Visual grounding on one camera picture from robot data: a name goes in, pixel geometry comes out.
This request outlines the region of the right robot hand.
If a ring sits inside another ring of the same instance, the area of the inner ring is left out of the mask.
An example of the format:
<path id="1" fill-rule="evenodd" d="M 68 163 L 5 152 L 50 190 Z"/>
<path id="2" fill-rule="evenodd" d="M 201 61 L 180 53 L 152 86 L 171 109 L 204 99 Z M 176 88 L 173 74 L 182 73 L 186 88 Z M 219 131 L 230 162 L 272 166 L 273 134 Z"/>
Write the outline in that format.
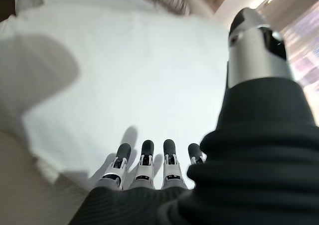
<path id="1" fill-rule="evenodd" d="M 171 140 L 164 142 L 166 186 L 138 172 L 120 182 L 131 148 L 113 164 L 71 220 L 73 225 L 316 225 L 319 222 L 319 129 L 294 81 L 284 40 L 254 9 L 229 31 L 229 60 L 216 129 L 188 147 L 185 188 Z"/>

